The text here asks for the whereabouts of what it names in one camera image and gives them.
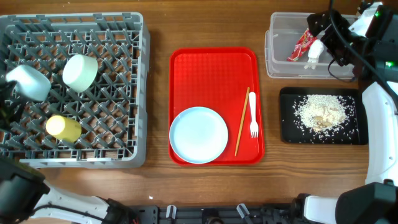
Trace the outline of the white napkin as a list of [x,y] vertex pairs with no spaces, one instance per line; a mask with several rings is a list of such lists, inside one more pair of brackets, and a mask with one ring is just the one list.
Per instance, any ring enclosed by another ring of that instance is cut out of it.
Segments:
[[320,55],[322,54],[324,50],[324,44],[321,40],[316,40],[314,43],[311,45],[310,50],[308,51],[308,61],[307,64],[304,66],[304,69],[315,69],[317,66],[317,63],[319,61]]

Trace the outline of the small light green saucer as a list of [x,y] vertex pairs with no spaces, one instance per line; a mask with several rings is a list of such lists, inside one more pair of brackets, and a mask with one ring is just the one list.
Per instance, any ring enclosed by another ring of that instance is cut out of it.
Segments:
[[32,101],[45,101],[51,89],[48,78],[28,65],[19,65],[6,75],[7,82],[17,82],[15,89]]

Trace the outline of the red sauce packet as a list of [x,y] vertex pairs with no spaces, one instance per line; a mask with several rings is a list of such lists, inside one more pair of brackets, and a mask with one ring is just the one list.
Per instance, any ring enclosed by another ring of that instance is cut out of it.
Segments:
[[301,38],[299,38],[299,40],[295,44],[294,50],[292,54],[287,58],[287,61],[297,61],[305,52],[310,49],[310,47],[316,40],[317,38],[314,37],[309,28],[307,28]]

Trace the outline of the yellow plastic cup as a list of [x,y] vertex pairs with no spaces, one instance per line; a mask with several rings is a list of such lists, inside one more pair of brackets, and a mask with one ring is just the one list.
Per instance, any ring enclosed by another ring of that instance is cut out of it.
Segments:
[[51,136],[68,142],[75,142],[81,135],[78,121],[60,115],[50,117],[45,128]]

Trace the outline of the pile of rice waste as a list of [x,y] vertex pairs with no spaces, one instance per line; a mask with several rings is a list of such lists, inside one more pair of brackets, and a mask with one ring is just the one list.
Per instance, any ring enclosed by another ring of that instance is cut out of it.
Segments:
[[354,123],[355,102],[351,96],[300,95],[294,100],[294,125],[309,142],[336,143],[338,136],[352,140],[358,130]]

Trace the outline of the light green bowl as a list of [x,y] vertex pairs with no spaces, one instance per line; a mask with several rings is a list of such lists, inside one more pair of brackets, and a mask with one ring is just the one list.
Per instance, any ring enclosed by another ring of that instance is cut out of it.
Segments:
[[74,55],[63,69],[63,82],[73,91],[81,93],[87,90],[96,78],[98,62],[86,55]]

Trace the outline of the large light blue plate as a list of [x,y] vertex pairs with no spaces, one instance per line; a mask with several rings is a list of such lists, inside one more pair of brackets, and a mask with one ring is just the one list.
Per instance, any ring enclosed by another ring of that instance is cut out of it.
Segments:
[[202,106],[183,110],[169,129],[172,151],[190,164],[206,164],[217,159],[226,149],[228,139],[224,119]]

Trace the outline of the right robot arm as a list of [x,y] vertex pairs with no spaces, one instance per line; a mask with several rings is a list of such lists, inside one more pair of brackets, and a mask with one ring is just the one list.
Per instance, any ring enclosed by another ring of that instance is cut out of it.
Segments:
[[397,223],[397,11],[362,1],[350,24],[333,5],[307,18],[313,36],[341,66],[370,84],[362,92],[368,121],[366,183],[337,198],[300,194],[289,209],[290,223]]

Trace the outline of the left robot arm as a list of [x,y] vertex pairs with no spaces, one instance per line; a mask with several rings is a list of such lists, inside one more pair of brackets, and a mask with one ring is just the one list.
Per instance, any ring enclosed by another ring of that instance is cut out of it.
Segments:
[[[29,100],[46,99],[51,84],[46,78],[7,78],[1,84],[1,101],[17,88],[23,98],[19,109],[1,105],[1,130],[10,131]],[[112,199],[77,195],[49,185],[38,170],[1,157],[1,223],[54,217],[75,223],[139,223],[129,207]]]

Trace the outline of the grey dishwasher rack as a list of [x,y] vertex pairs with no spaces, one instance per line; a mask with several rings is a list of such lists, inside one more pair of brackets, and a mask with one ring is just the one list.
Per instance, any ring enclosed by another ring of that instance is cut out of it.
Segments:
[[[64,66],[78,54],[98,62],[95,80],[81,93],[62,80]],[[150,33],[138,12],[2,16],[1,75],[28,65],[52,87],[45,101],[26,102],[20,120],[1,133],[1,155],[35,168],[143,165],[149,58]],[[4,104],[17,110],[21,99],[13,91]],[[79,122],[75,142],[46,131],[54,115]]]

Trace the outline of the clear plastic bin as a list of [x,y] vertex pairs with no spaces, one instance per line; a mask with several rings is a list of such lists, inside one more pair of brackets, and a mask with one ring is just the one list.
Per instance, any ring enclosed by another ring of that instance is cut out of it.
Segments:
[[294,51],[295,44],[308,28],[307,17],[303,12],[275,12],[271,15],[269,30],[265,36],[264,55],[267,74],[271,78],[307,78],[333,79],[338,77],[349,80],[353,77],[352,65],[344,67],[336,62],[324,48],[316,64],[308,64],[308,53],[297,61],[290,62],[288,57]]

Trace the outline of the black plastic tray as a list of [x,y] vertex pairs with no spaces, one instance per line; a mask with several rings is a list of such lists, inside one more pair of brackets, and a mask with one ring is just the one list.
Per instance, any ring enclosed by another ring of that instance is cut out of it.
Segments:
[[[334,96],[345,109],[345,117],[336,126],[315,131],[304,125],[299,110],[311,96]],[[300,144],[368,143],[368,124],[359,91],[347,88],[285,87],[279,93],[282,140]]]

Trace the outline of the wooden chopstick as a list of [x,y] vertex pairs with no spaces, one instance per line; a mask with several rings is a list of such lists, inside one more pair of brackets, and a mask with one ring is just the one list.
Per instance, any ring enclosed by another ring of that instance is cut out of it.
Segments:
[[238,150],[239,150],[239,143],[240,143],[240,140],[241,140],[241,134],[242,134],[242,130],[243,130],[244,118],[245,118],[245,115],[246,115],[246,108],[247,108],[247,104],[248,104],[249,92],[250,92],[250,87],[247,87],[246,96],[244,98],[243,110],[242,110],[242,113],[241,113],[241,120],[240,120],[240,124],[239,124],[238,136],[237,136],[237,140],[236,140],[236,147],[235,147],[235,151],[234,151],[234,156],[235,157],[237,156]]

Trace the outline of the red plastic tray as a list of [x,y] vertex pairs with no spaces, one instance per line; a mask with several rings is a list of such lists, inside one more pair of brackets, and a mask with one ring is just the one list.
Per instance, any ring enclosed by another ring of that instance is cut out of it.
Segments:
[[[249,98],[238,154],[234,151],[247,87],[256,94],[258,138],[250,132]],[[226,122],[229,139],[212,166],[251,166],[265,154],[257,57],[247,47],[184,48],[169,60],[169,121],[187,108],[216,111]]]

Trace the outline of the white plastic fork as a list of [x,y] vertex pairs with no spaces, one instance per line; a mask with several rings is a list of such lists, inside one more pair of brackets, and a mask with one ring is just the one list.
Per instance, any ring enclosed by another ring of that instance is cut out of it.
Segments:
[[259,126],[256,120],[256,94],[254,92],[249,93],[249,107],[251,112],[251,123],[250,132],[252,138],[258,138]]

